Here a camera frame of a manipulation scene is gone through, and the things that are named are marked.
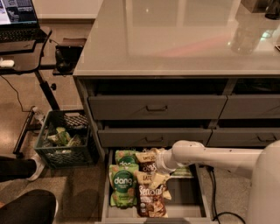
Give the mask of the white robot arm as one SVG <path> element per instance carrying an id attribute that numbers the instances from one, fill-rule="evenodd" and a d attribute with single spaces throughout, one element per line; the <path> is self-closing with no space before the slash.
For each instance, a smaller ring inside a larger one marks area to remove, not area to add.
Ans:
<path id="1" fill-rule="evenodd" d="M 161 173 L 172 173 L 183 165 L 207 165 L 250 180 L 247 224 L 280 224 L 280 141 L 262 150 L 207 148 L 202 143 L 177 141 L 156 155 Z"/>

